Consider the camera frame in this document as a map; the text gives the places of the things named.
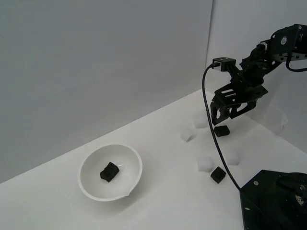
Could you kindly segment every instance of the white backdrop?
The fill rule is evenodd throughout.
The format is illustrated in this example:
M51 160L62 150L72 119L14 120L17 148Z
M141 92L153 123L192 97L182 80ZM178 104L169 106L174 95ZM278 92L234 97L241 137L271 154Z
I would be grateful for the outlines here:
M207 65L213 58L229 57L237 59L239 67L241 60L276 30L295 23L307 25L306 9L305 0L215 0ZM307 67L307 60L292 63L292 67ZM207 89L214 92L229 80L228 73L210 71ZM269 93L249 115L274 132L286 118L288 124L278 135L307 152L307 72L293 73L282 64L264 81Z
M201 87L212 0L0 0L0 182Z

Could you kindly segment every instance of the black cable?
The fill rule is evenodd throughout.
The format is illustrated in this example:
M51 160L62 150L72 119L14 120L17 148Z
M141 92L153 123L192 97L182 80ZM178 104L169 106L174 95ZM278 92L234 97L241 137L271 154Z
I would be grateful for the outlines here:
M240 186L237 184L236 180L234 179L234 177L232 176L232 174L230 173L229 169L228 169L228 166L225 162L225 159L223 157L223 154L221 152L221 149L220 149L220 146L217 142L217 139L216 139L216 136L215 136L215 133L214 133L214 129L213 129L213 126L212 126L212 121L211 121L211 118L210 118L210 110L209 110L209 107L208 107L208 102L207 102L207 97L206 97L206 91L205 91L205 78L206 78L206 75L207 75L207 72L210 68L214 68L214 67L218 67L220 66L219 63L212 63L210 66L207 67L207 69L205 70L205 72L203 73L203 77L202 77L202 95L203 95L203 100L205 102L205 107L206 107L206 112L207 112L207 117L208 117L208 123L209 123L209 127L210 127L210 131L211 131L211 134L212 134L212 137L213 137L213 140L214 140L214 143L215 143L215 146L216 146L216 149L220 155L220 158L222 160L222 163L223 163L223 166L225 167L226 169L226 172L228 173L231 181L234 183L235 187L239 190L240 194L251 204L253 204L254 208L256 208L258 210L258 212L260 212L261 214L265 215L265 213L244 193L244 191L240 188Z
M222 152L221 152L221 149L220 149L220 146L217 142L217 139L216 139L216 136L215 136L215 133L214 133L214 129L213 129L213 126L212 126L212 122L211 122L211 118L210 118L210 112L209 112L209 107L208 107L208 103L207 103L207 97L206 97L206 91L205 91L205 78L206 78L206 75L207 75L207 72L210 68L213 68L213 67L218 67L220 64L219 63L213 63L211 64L210 66L207 67L207 69L205 70L204 74L203 74L203 77L202 77L202 95L203 95L203 99L204 99L204 102L205 102L205 107L206 107L206 112L207 112L207 117L208 117L208 123L209 123L209 127L210 127L210 131L211 131L211 134L212 134L212 137L213 137L213 141L215 143L215 146L216 146L216 149L220 155L220 158L222 160L222 163L226 169L226 172L228 173L230 179L232 180L232 182L234 183L234 185L236 186L236 188L239 190L239 192L242 192L240 186L237 184L237 182L235 181L234 177L232 176L232 174L230 173L228 167L227 167L227 164L225 162L225 159L222 155Z
M303 69L292 69L290 67L290 61L291 61L291 58L292 58L292 54L291 53L288 53L288 57L287 57L287 61L286 61L286 67L288 70L292 71L292 72L296 72L296 73L300 73L300 72L305 72L307 71L307 68L303 68Z

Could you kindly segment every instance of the white table surface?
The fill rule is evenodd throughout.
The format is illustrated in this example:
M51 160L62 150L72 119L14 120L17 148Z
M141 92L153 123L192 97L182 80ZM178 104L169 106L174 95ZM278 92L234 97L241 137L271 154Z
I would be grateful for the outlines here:
M93 140L0 184L1 230L241 230L239 192L226 176L216 184L198 172L198 157L222 166L210 131L198 129L189 143L180 139L204 109L201 91ZM226 122L231 134L218 138L224 154L241 153L230 166L243 186L261 169L307 173L307 155L246 116ZM143 174L132 193L119 201L87 198L77 184L83 159L110 142L134 147Z

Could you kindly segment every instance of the robotic arm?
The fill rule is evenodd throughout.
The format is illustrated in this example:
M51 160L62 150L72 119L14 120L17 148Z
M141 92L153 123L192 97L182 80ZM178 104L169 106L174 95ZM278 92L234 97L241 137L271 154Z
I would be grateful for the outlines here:
M307 71L307 68L290 68L291 61L303 59L307 59L307 26L299 24L278 30L270 40L260 42L250 56L242 60L242 70L236 67L235 59L213 59L213 63L220 64L214 69L229 72L231 80L228 85L214 92L215 96L211 102L212 123L216 125L229 117L233 119L255 108L257 100L268 93L262 86L263 77L282 62L286 62L290 71ZM238 110L243 103L247 103L246 107Z

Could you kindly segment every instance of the black cube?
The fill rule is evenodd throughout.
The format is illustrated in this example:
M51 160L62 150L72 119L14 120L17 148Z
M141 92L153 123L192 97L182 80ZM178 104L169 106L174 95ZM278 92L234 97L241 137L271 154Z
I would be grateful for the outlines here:
M100 178L110 182L119 172L119 168L110 162L105 169L100 173Z
M214 181L218 184L224 179L225 176L226 173L220 167L217 167L211 174L212 179L214 179Z

